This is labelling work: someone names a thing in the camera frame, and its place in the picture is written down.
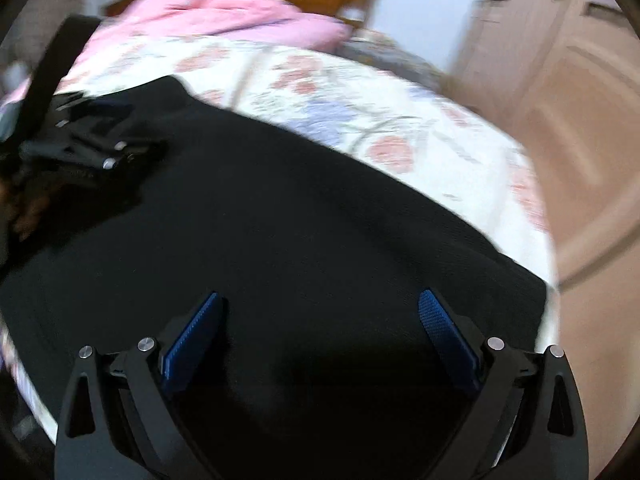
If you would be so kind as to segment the floral white quilt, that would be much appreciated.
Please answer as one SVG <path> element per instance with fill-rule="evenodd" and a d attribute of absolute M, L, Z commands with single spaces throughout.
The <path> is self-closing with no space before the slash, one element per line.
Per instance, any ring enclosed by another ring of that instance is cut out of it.
<path fill-rule="evenodd" d="M 320 114 L 208 104 L 174 76 L 148 96 L 176 154 L 142 203 L 41 249 L 1 293 L 2 354 L 49 439 L 88 342 L 128 346 L 206 288 L 231 304 L 232 389 L 265 408 L 279 359 L 344 336 L 364 300 L 433 281 L 495 335 L 559 338 L 544 204 L 524 148 L 466 108 L 355 62 Z"/>

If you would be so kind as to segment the wooden wardrobe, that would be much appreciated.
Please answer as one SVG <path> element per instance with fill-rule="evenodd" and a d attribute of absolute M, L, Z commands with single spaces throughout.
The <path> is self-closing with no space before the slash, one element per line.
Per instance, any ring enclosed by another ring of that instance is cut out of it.
<path fill-rule="evenodd" d="M 639 38 L 616 0 L 475 0 L 450 96 L 526 148 L 590 472 L 639 439 Z"/>

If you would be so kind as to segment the pink blanket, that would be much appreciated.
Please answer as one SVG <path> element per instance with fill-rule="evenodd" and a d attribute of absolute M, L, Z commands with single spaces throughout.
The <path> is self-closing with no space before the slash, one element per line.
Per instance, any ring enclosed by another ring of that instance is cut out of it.
<path fill-rule="evenodd" d="M 222 108 L 317 115 L 343 94 L 347 64 L 331 54 L 348 33 L 283 0 L 136 0 L 102 22 L 55 91 L 99 96 L 174 76 Z"/>

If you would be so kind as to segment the grey floral pillow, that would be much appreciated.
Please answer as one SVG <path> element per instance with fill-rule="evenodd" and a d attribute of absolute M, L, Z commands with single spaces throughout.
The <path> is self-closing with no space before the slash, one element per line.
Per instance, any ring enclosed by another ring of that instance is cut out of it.
<path fill-rule="evenodd" d="M 419 55 L 403 49 L 395 40 L 370 29 L 358 29 L 342 42 L 335 54 L 341 58 L 386 70 L 433 92 L 442 88 L 442 72 Z"/>

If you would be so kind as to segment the wooden nightstand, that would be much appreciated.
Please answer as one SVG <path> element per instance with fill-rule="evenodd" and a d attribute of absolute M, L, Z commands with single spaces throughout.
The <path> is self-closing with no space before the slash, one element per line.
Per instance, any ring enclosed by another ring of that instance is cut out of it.
<path fill-rule="evenodd" d="M 102 6 L 102 14 L 107 18 L 114 18 L 123 14 L 124 11 L 136 0 L 113 0 Z"/>

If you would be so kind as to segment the black pants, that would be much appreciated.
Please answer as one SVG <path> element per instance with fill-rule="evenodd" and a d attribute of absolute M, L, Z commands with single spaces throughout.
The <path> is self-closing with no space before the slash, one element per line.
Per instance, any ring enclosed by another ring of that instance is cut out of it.
<path fill-rule="evenodd" d="M 59 479 L 420 479 L 547 287 L 439 203 L 165 77 L 1 147 L 1 311 Z"/>

